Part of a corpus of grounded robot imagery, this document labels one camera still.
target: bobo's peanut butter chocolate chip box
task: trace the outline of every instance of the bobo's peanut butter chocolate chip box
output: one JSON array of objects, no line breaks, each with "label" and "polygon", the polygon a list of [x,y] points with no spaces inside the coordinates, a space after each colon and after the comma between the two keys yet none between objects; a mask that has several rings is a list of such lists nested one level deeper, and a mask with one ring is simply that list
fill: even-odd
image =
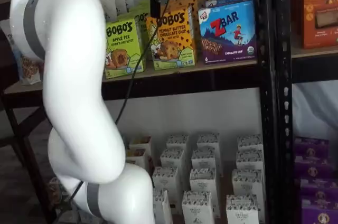
[{"label": "bobo's peanut butter chocolate chip box", "polygon": [[170,7],[162,22],[147,17],[149,38],[158,31],[151,50],[155,69],[189,67],[196,64],[196,50],[191,5]]}]

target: blue box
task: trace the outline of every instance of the blue box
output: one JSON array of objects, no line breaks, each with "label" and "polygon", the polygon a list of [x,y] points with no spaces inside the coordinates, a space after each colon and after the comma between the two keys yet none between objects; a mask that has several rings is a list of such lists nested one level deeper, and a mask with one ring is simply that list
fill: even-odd
[{"label": "blue box", "polygon": [[252,60],[257,56],[253,1],[199,10],[205,63]]}]

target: orange box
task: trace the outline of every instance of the orange box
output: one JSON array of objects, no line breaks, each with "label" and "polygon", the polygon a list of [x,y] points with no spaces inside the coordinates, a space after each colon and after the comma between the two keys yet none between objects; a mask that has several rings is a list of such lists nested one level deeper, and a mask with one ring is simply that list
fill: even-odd
[{"label": "orange box", "polygon": [[338,0],[304,0],[304,48],[338,44]]}]

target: cartoon kid image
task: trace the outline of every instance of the cartoon kid image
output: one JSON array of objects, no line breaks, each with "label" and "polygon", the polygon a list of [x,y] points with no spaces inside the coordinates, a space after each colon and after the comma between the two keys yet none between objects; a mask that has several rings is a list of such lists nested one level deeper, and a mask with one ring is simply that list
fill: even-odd
[{"label": "cartoon kid image", "polygon": [[236,40],[238,40],[237,45],[242,45],[243,37],[241,35],[245,35],[241,33],[241,25],[237,25],[237,28],[235,31],[231,32],[234,34],[234,37]]}]

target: green box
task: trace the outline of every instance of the green box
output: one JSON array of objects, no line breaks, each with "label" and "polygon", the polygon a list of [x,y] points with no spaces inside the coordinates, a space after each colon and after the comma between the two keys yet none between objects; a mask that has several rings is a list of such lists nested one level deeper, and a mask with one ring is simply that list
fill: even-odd
[{"label": "green box", "polygon": [[[107,79],[132,74],[143,52],[139,22],[134,17],[106,24],[106,65]],[[145,70],[145,59],[137,72]]]}]

